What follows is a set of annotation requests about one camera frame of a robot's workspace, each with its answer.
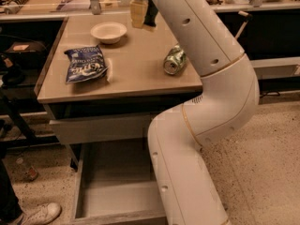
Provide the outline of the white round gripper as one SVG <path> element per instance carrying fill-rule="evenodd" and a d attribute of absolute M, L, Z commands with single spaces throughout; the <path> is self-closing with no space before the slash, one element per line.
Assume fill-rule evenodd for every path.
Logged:
<path fill-rule="evenodd" d="M 135 28 L 142 28 L 144 18 L 148 9 L 146 0 L 131 0 L 130 2 L 130 17 L 131 24 Z"/>

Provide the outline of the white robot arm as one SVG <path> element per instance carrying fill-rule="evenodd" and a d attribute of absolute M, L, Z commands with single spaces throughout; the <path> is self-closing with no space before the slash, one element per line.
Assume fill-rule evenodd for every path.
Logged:
<path fill-rule="evenodd" d="M 232 225 L 200 150 L 242 127 L 259 102 L 248 56 L 205 0 L 152 0 L 200 76 L 202 93 L 157 115 L 148 147 L 169 225 Z"/>

